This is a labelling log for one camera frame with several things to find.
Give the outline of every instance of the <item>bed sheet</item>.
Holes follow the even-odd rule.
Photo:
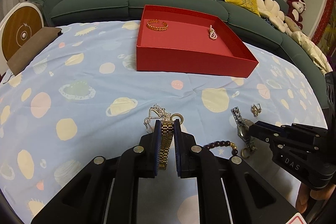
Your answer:
[[[137,145],[154,104],[181,113],[182,130],[200,145],[230,140],[244,147],[230,111],[236,106],[253,122],[251,105],[260,103],[262,121],[326,127],[307,80],[287,61],[247,45],[259,61],[247,79],[138,72],[138,28],[139,21],[64,26],[22,73],[6,73],[0,84],[0,189],[24,223],[94,157],[117,157]],[[199,223],[196,179],[177,177],[173,143],[167,170],[140,179],[139,224]],[[267,144],[256,145],[248,163],[295,204],[299,181],[271,161]],[[231,156],[225,147],[212,152]]]

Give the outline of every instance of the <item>bead bracelet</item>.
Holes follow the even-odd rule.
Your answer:
[[[218,147],[218,146],[231,146],[232,147],[232,151],[231,151],[231,154],[233,156],[237,155],[238,154],[238,150],[237,150],[237,147],[234,143],[231,143],[230,141],[216,141],[214,143],[209,143],[209,144],[206,144],[204,146],[204,148],[206,149],[212,149],[212,148],[215,148],[215,147]]]

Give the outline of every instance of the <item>gold ring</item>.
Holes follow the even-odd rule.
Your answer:
[[[250,155],[246,156],[244,153],[244,150],[247,149],[247,147],[245,147],[244,149],[241,150],[241,156],[243,159],[248,159],[250,157]]]
[[[160,20],[151,19],[151,20],[147,21],[147,28],[148,29],[151,29],[153,31],[165,31],[165,30],[168,29],[168,24],[166,22],[164,22],[164,21],[162,22],[162,25],[164,27],[154,27],[154,26],[150,25],[152,23],[160,23]]]
[[[170,116],[170,120],[171,120],[171,121],[173,121],[173,117],[179,117],[179,118],[180,118],[180,124],[183,124],[184,119],[183,119],[183,116],[182,116],[181,114],[179,114],[179,113],[174,113],[174,114],[172,114],[172,115]]]

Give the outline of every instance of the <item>plush toy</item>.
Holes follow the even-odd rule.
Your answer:
[[[269,19],[280,32],[289,30],[287,24],[284,23],[285,15],[280,11],[280,6],[275,0],[257,0],[257,6],[260,16]]]
[[[303,0],[287,0],[287,3],[289,5],[287,16],[290,17],[302,30],[303,25],[300,22],[303,20],[301,13],[306,10],[305,2]]]

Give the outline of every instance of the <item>ring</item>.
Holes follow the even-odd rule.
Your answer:
[[[173,117],[179,117],[181,120],[180,120],[180,124],[183,124],[183,116],[179,113],[174,113],[173,115],[170,116],[170,120],[173,121]]]
[[[151,29],[153,31],[165,31],[165,30],[168,29],[168,24],[166,22],[164,22],[164,21],[162,22],[162,25],[164,27],[154,27],[154,26],[150,25],[152,23],[160,23],[160,20],[157,20],[157,19],[151,19],[151,20],[149,20],[147,22],[147,28],[148,29]]]

